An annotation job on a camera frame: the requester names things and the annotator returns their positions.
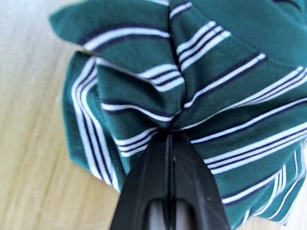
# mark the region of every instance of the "wooden floor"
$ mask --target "wooden floor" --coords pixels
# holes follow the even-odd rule
[[[61,90],[76,46],[47,17],[73,0],[0,1],[0,230],[106,230],[117,193],[72,164]],[[306,230],[307,186],[287,228],[251,219],[240,230]]]

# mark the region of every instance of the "wood grain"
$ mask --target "wood grain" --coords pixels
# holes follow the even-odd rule
[[[117,193],[71,163],[61,90],[78,47],[48,15],[73,0],[0,1],[0,229],[107,230]],[[287,228],[256,218],[240,230],[305,230],[307,186]]]

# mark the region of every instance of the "navy stripe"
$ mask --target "navy stripe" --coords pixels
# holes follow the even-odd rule
[[[89,72],[89,74],[87,75],[87,77],[86,77],[82,82],[84,82],[86,79],[89,78],[89,76],[92,74],[92,72],[93,72],[93,70],[94,70],[94,67],[95,67],[95,64],[94,64],[93,67],[91,68],[91,71]],[[88,86],[94,79],[95,79],[95,78],[93,78],[91,81],[89,81],[86,85],[83,86],[83,88],[82,88],[81,91],[80,91],[80,94],[82,94],[82,92],[83,92],[83,90],[86,88],[86,86]],[[91,135],[90,135],[89,130],[88,130],[87,122],[86,122],[86,120],[85,120],[85,115],[84,115],[83,110],[81,110],[81,112],[82,112],[82,116],[83,116],[84,125],[86,126],[86,133],[87,133],[88,139],[89,139],[89,141],[90,141],[90,143],[91,143],[91,151],[92,151],[92,153],[93,153],[93,157],[94,157],[94,160],[95,160],[95,164],[97,163],[96,167],[97,167],[97,169],[98,169],[98,172],[99,172],[100,176],[103,178],[103,176],[102,176],[102,174],[101,174],[101,170],[100,170],[99,164],[98,164],[98,162],[97,162],[97,158],[96,158],[95,153],[94,153],[94,148],[93,148],[93,144],[92,144],[92,139],[91,139]],[[93,123],[92,120],[91,120],[91,123],[92,123],[92,126],[93,126],[94,135],[95,135],[95,138],[96,138],[96,141],[97,141],[97,144],[98,144],[99,153],[100,153],[100,155],[101,155],[101,158],[102,158],[102,161],[103,161],[103,165],[104,165],[104,167],[105,167],[105,170],[106,170],[106,173],[107,173],[107,175],[108,175],[108,178],[109,178],[110,182],[112,182],[112,177],[111,177],[110,172],[109,172],[109,170],[108,170],[108,167],[107,167],[107,165],[106,165],[106,160],[105,160],[105,158],[104,158],[104,156],[103,156],[103,151],[102,151],[102,147],[101,147],[101,145],[100,145],[100,141],[99,141],[99,137],[98,137],[98,134],[97,134],[97,130],[96,130],[95,125],[94,125],[94,123]]]
[[[83,122],[84,122],[85,131],[86,131],[86,134],[87,134],[88,139],[89,139],[89,142],[90,142],[90,148],[91,148],[91,151],[92,151],[92,153],[93,153],[93,158],[94,158],[94,161],[95,161],[96,168],[97,168],[97,170],[98,170],[99,175],[101,176],[101,179],[104,180],[104,177],[103,177],[103,175],[102,175],[102,173],[101,173],[101,170],[100,170],[100,167],[99,167],[97,158],[96,158],[96,156],[95,156],[95,154],[94,154],[93,142],[92,142],[92,139],[90,138],[91,135],[90,135],[90,132],[89,132],[89,130],[88,130],[86,118],[85,118],[85,115],[84,115],[83,112],[82,112],[82,118],[83,118]]]
[[[114,45],[116,43],[119,43],[121,41],[125,41],[127,39],[140,39],[140,38],[147,38],[147,39],[161,39],[161,40],[166,40],[169,43],[169,37],[161,37],[159,35],[156,34],[149,34],[149,35],[144,35],[144,34],[130,34],[130,35],[125,35],[125,36],[121,36],[118,38],[114,38],[112,40],[110,40],[109,42],[103,43],[101,45],[99,45],[98,47],[96,47],[95,49],[93,49],[93,51],[96,52],[101,52],[102,50],[108,48],[111,45]]]
[[[137,103],[132,103],[132,102],[127,102],[127,101],[122,101],[122,100],[101,100],[101,102],[103,104],[109,104],[109,105],[132,105],[132,106],[137,106],[141,109],[144,109],[152,114],[156,114],[158,116],[165,116],[165,117],[172,117],[174,114],[168,114],[168,113],[164,113],[164,112],[160,112],[160,111],[157,111],[157,110],[154,110],[154,109],[151,109],[151,108],[148,108],[148,107],[145,107],[145,106],[142,106],[142,105],[139,105]],[[118,113],[118,112],[122,112],[122,110],[118,110],[118,111],[109,111],[109,110],[105,110],[106,112],[111,112],[111,113]]]
[[[293,78],[289,79],[288,81],[286,81],[286,82],[283,83],[283,84],[286,84],[287,82],[292,81],[294,78],[298,77],[303,71],[304,71],[304,70],[302,70],[302,71],[299,72],[297,75],[295,75]],[[298,80],[296,80],[295,82],[293,82],[293,83],[290,84],[289,86],[283,87],[282,89],[280,89],[279,91],[277,91],[275,94],[278,94],[279,92],[283,91],[284,89],[289,88],[289,87],[291,87],[292,85],[298,83],[299,81],[301,81],[302,79],[304,79],[304,77],[305,77],[306,75],[307,75],[307,73],[305,73],[301,78],[299,78]],[[265,100],[265,99],[267,99],[267,98],[269,98],[269,97],[271,97],[271,96],[272,96],[272,95],[268,95],[268,96],[266,96],[265,98],[261,98],[260,101]]]
[[[138,148],[141,148],[141,147],[143,147],[143,146],[145,146],[145,145],[148,145],[148,142],[146,142],[146,143],[144,143],[144,144],[142,144],[142,145],[139,145],[139,146],[137,146],[137,147],[135,147],[135,148],[133,148],[133,149],[130,149],[130,150],[125,150],[125,151],[121,151],[121,152],[131,152],[131,151],[134,151],[134,150],[136,150],[136,149],[138,149]]]
[[[102,28],[99,28],[93,32],[88,33],[84,38],[80,39],[77,43],[79,45],[84,45],[88,41],[106,33],[110,32],[112,30],[117,30],[117,29],[124,29],[124,28],[145,28],[145,29],[155,29],[159,30],[161,32],[168,33],[167,28],[159,28],[157,26],[152,26],[149,24],[142,24],[142,23],[121,23],[121,24],[116,24],[116,25],[110,25],[110,26],[104,26]]]
[[[164,75],[166,75],[166,74],[168,74],[168,73],[175,72],[175,71],[178,71],[178,70],[170,69],[170,70],[164,71],[164,72],[162,72],[162,73],[160,73],[160,74],[158,74],[158,75],[155,75],[155,76],[153,76],[153,77],[151,77],[151,78],[147,78],[147,79],[149,79],[149,80],[155,80],[155,79],[157,79],[157,78],[159,78],[159,77],[162,77],[162,76],[164,76]]]
[[[227,133],[227,134],[222,135],[222,136],[220,136],[220,137],[215,137],[215,138],[212,138],[212,139],[210,139],[210,140],[206,140],[206,141],[203,141],[203,142],[195,143],[194,145],[203,144],[204,142],[210,142],[210,141],[214,141],[214,140],[226,138],[226,137],[232,136],[232,135],[234,135],[234,134],[238,134],[238,133],[240,133],[240,132],[243,132],[243,131],[245,131],[245,130],[248,130],[248,129],[250,129],[250,128],[253,128],[254,126],[256,126],[257,124],[259,124],[259,123],[261,123],[261,122],[264,122],[264,121],[266,121],[266,120],[268,120],[268,119],[270,119],[270,118],[273,118],[273,117],[275,117],[275,116],[277,116],[277,115],[279,115],[279,114],[282,114],[282,113],[284,113],[284,112],[286,112],[286,111],[288,111],[288,110],[290,110],[290,109],[293,109],[293,108],[295,108],[295,107],[297,107],[297,106],[300,106],[300,105],[302,105],[302,104],[307,104],[307,102],[300,102],[300,103],[294,104],[293,106],[288,107],[288,108],[286,108],[286,109],[284,109],[284,110],[281,110],[281,111],[279,111],[279,112],[276,112],[276,113],[274,113],[274,114],[272,114],[272,115],[270,115],[270,116],[267,116],[267,117],[265,117],[265,118],[263,118],[263,119],[261,119],[261,120],[255,122],[255,123],[251,124],[250,126],[247,126],[247,127],[245,127],[245,128],[241,128],[241,129],[238,129],[238,130],[236,130],[236,131],[234,131],[234,132],[232,132],[232,133]]]
[[[145,139],[148,138],[151,134],[153,134],[154,132],[157,132],[157,131],[158,131],[158,129],[153,130],[153,131],[149,132],[146,136],[144,136],[143,138],[141,138],[140,140],[137,140],[137,141],[135,141],[135,142],[133,142],[133,143],[126,144],[126,145],[118,145],[118,146],[120,146],[120,147],[128,147],[128,146],[137,144],[137,143],[139,143],[139,142],[145,140]]]
[[[189,56],[185,57],[180,63],[184,63],[186,60],[192,58],[193,56],[195,56],[196,54],[198,54],[209,42],[211,42],[213,39],[215,39],[216,37],[218,37],[222,32],[224,32],[225,30],[221,30],[219,32],[217,32],[213,37],[211,37],[208,41],[206,41],[204,44],[202,44],[201,47],[199,47],[198,50],[194,51],[192,54],[190,54]]]
[[[166,85],[166,84],[168,84],[168,83],[170,83],[170,82],[172,82],[172,81],[174,81],[174,80],[176,80],[176,79],[179,79],[179,78],[181,78],[181,75],[178,75],[178,76],[176,76],[176,77],[173,77],[173,78],[171,78],[171,79],[168,79],[168,80],[166,80],[166,81],[164,81],[164,82],[162,82],[162,83],[160,83],[160,84],[156,84],[156,86],[163,86],[163,85]]]
[[[237,192],[235,192],[235,193],[231,193],[231,194],[225,195],[225,196],[222,197],[222,199],[227,199],[227,198],[229,198],[229,197],[236,196],[236,195],[238,195],[238,194],[240,194],[240,193],[242,193],[242,192],[248,190],[249,188],[254,187],[254,186],[260,184],[261,182],[263,182],[263,181],[269,179],[271,176],[272,176],[272,175],[270,175],[270,176],[268,176],[268,177],[266,177],[266,178],[264,178],[264,179],[261,179],[261,181],[257,181],[257,182],[255,182],[255,183],[253,183],[252,185],[249,185],[248,187],[242,188],[241,190],[239,190],[239,191],[237,191]],[[267,186],[271,185],[272,182],[274,182],[274,179],[272,179],[270,182],[268,182],[268,183],[265,184],[264,186],[262,186],[262,187],[260,187],[260,188],[258,188],[258,189],[256,189],[256,190],[254,190],[253,192],[247,194],[246,196],[244,196],[244,197],[242,197],[242,198],[240,198],[240,199],[238,199],[238,200],[234,200],[234,201],[232,201],[232,202],[226,203],[226,204],[224,204],[224,205],[225,205],[225,206],[231,206],[231,205],[238,204],[238,203],[240,203],[241,201],[248,199],[249,197],[251,197],[252,195],[254,195],[255,193],[257,193],[258,191],[260,191],[260,190],[266,188]]]
[[[242,156],[242,155],[244,155],[244,154],[246,154],[246,153],[249,153],[249,152],[252,152],[252,151],[255,151],[255,150],[259,150],[259,149],[261,149],[261,148],[264,148],[264,147],[266,147],[266,146],[272,145],[272,144],[274,144],[274,143],[276,143],[276,142],[278,142],[278,141],[281,141],[281,140],[283,140],[283,139],[286,139],[286,138],[288,138],[288,137],[291,137],[291,136],[293,136],[293,135],[295,135],[295,134],[298,134],[298,133],[300,133],[300,132],[304,132],[304,131],[306,131],[306,130],[307,130],[307,128],[305,128],[305,129],[303,129],[303,130],[300,130],[300,131],[298,131],[298,132],[296,132],[296,133],[290,134],[290,135],[288,135],[288,136],[285,136],[285,137],[283,137],[283,138],[280,138],[280,139],[278,139],[278,140],[275,140],[275,141],[273,141],[273,142],[271,142],[271,143],[268,143],[268,144],[265,144],[265,145],[263,145],[263,146],[257,147],[257,148],[255,148],[255,149],[252,149],[252,150],[249,150],[249,151],[240,153],[239,155],[232,156],[232,157],[228,157],[228,158],[224,158],[224,159],[222,159],[222,160],[218,160],[218,161],[212,162],[212,163],[209,164],[209,166],[210,166],[211,164],[216,164],[216,163],[219,163],[219,162],[222,162],[222,161],[231,159],[231,158],[233,158],[233,157]],[[305,137],[306,135],[307,135],[306,133],[305,133],[305,134],[301,134],[301,135],[299,135],[298,137],[292,138],[292,139],[289,140],[288,142],[290,142],[290,141],[292,141],[292,140],[294,140],[294,139],[296,139],[296,138],[303,138],[303,137]],[[234,163],[237,163],[237,162],[240,162],[240,161],[244,161],[244,160],[246,160],[246,159],[248,159],[248,158],[251,158],[251,157],[254,157],[254,156],[258,156],[258,155],[260,155],[260,154],[262,154],[262,153],[268,152],[268,151],[270,151],[270,150],[272,150],[272,149],[275,149],[275,148],[277,148],[277,147],[279,147],[279,146],[281,146],[281,145],[284,145],[284,144],[285,144],[285,143],[282,143],[282,144],[280,144],[280,145],[278,145],[278,146],[271,147],[270,149],[264,150],[264,151],[259,152],[259,153],[255,153],[255,154],[253,154],[253,155],[251,155],[251,156],[248,156],[248,157],[239,159],[239,160],[237,160],[237,161],[233,161],[233,162],[230,162],[230,163],[225,163],[225,164],[223,164],[223,165],[220,165],[220,166],[217,166],[217,167],[214,167],[214,168],[210,168],[210,170],[218,169],[218,168],[221,168],[221,167],[225,167],[225,166],[227,166],[227,165],[230,165],[230,164],[234,164]]]
[[[184,50],[182,50],[179,54],[178,57],[181,56],[183,53],[185,53],[186,51],[193,49],[208,33],[210,33],[212,30],[214,30],[215,28],[219,27],[219,25],[215,25],[214,27],[212,27],[210,30],[206,31],[199,39],[197,39],[197,41],[191,45],[188,48],[185,48]]]
[[[222,74],[218,75],[217,77],[213,78],[210,82],[207,82],[205,84],[203,84],[201,87],[199,87],[196,92],[191,96],[191,98],[189,100],[186,100],[185,103],[188,103],[190,102],[194,95],[199,92],[200,90],[204,89],[205,87],[207,87],[208,85],[214,83],[215,81],[221,79],[222,77],[230,74],[231,72],[235,71],[236,69],[240,68],[241,66],[247,64],[248,62],[250,62],[252,59],[256,58],[257,56],[259,56],[260,53],[256,53],[256,54],[253,54],[252,56],[250,56],[249,58],[247,58],[246,60],[236,64],[235,66],[233,66],[232,68],[228,69],[227,71],[223,72]],[[233,82],[234,80],[238,79],[239,77],[243,76],[244,74],[252,71],[253,69],[255,69],[256,67],[258,67],[260,64],[264,63],[265,61],[267,60],[267,58],[265,57],[264,59],[261,59],[259,60],[255,65],[243,70],[242,72],[240,72],[239,74],[235,75],[233,78],[229,79],[228,81],[224,82],[223,84],[220,84],[210,90],[208,90],[207,92],[203,93],[202,95],[200,95],[199,97],[196,98],[196,100],[194,101],[193,104],[195,104],[199,99],[203,98],[204,96],[206,96],[207,94],[219,89],[219,88],[222,88],[224,87],[225,85],[228,85],[229,83]],[[193,108],[193,106],[190,106],[188,108],[183,108],[183,110],[188,110],[188,109],[191,109]]]

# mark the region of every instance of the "striped shirt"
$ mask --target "striped shirt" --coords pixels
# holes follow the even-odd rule
[[[120,191],[154,135],[183,132],[233,229],[285,224],[306,175],[307,32],[280,4],[89,0],[54,14],[92,54],[76,52],[65,81],[71,159]]]

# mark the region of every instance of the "green striped fabric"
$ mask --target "green striped fabric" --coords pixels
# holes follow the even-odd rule
[[[233,229],[286,224],[307,145],[305,1],[87,0],[51,17],[80,44],[63,113],[71,159],[119,192],[160,130],[185,133]]]

